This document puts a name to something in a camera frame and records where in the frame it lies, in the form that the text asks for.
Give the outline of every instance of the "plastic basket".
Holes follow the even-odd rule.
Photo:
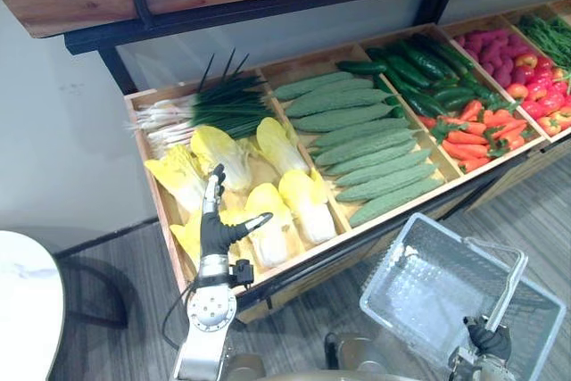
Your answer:
[[[446,369],[456,347],[470,348],[465,316],[489,315],[510,268],[428,217],[412,215],[369,277],[361,309],[419,356]],[[510,328],[508,368],[535,380],[565,316],[565,304],[521,278],[501,324]]]

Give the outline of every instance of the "cable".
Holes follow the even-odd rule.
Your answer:
[[[175,302],[172,303],[172,305],[170,306],[169,310],[167,311],[167,314],[164,316],[164,319],[162,320],[162,324],[161,324],[161,335],[162,335],[162,339],[164,339],[164,341],[170,345],[172,348],[174,348],[175,350],[178,351],[178,349],[180,348],[180,345],[177,345],[172,339],[169,338],[169,336],[167,335],[167,321],[169,321],[169,317],[172,314],[172,312],[175,310],[175,308],[177,308],[177,304],[178,301],[182,301],[183,296],[187,293],[186,298],[184,300],[184,304],[185,304],[185,308],[186,305],[188,304],[188,300],[190,299],[190,295],[192,294],[192,292],[194,292],[194,281],[191,281],[187,287],[185,287],[185,289],[180,293],[180,295],[178,296],[178,298],[175,300]]]

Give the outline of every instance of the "wood-grain floor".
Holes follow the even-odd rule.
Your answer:
[[[444,224],[462,235],[476,235],[522,248],[529,255],[525,274],[571,305],[571,154],[518,184],[489,203],[458,213]],[[106,273],[121,290],[128,306],[128,328],[91,326],[66,320],[65,335],[51,379],[164,380],[175,352],[160,335],[162,317],[178,291],[157,224],[133,231],[71,258]],[[360,287],[375,260],[359,263],[299,296],[282,310],[234,326],[233,352],[256,352],[269,374],[324,367],[322,341],[329,331],[375,337],[389,369],[421,379],[443,379],[398,339],[380,329],[360,310]],[[96,280],[66,273],[69,306],[83,312],[113,316],[109,291]],[[170,335],[180,341],[186,322],[178,306]],[[547,359],[541,380],[569,379],[571,318],[566,315]]]

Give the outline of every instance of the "robotic hand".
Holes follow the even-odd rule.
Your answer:
[[[249,261],[228,264],[230,245],[271,219],[263,213],[235,226],[220,221],[219,204],[226,175],[219,164],[208,179],[203,199],[200,227],[201,260],[194,282],[196,293],[188,303],[188,336],[180,346],[173,380],[215,381],[222,369],[224,344],[230,323],[236,315],[232,287],[253,282]]]
[[[515,381],[506,368],[511,354],[509,328],[498,326],[495,332],[485,328],[486,319],[464,318],[470,341],[477,349],[472,353],[462,347],[451,356],[453,371],[450,380]]]

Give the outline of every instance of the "black glove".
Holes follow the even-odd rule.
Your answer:
[[[203,199],[203,216],[200,224],[200,245],[202,257],[209,254],[228,254],[230,245],[271,219],[271,213],[263,213],[257,218],[239,225],[224,225],[218,212],[220,197],[224,192],[222,182],[226,178],[224,166],[219,164],[208,178]]]
[[[474,344],[479,354],[496,356],[499,359],[507,360],[511,355],[511,338],[509,328],[498,326],[495,332],[485,329],[485,319],[464,318],[464,324],[468,328],[470,340]]]

